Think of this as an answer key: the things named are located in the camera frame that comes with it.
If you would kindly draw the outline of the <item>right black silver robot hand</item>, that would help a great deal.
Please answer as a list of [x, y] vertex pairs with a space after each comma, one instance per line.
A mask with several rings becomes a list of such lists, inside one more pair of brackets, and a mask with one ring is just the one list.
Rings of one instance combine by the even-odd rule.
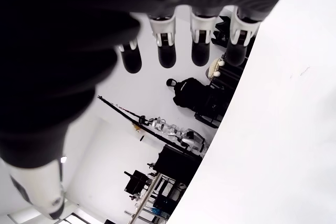
[[160, 64], [174, 65], [177, 6], [191, 9], [192, 61], [203, 66], [216, 18], [233, 6], [228, 61], [243, 62], [250, 40], [279, 0], [1, 0], [1, 159], [24, 201], [56, 220], [64, 210], [61, 157], [69, 125], [136, 45], [146, 14]]

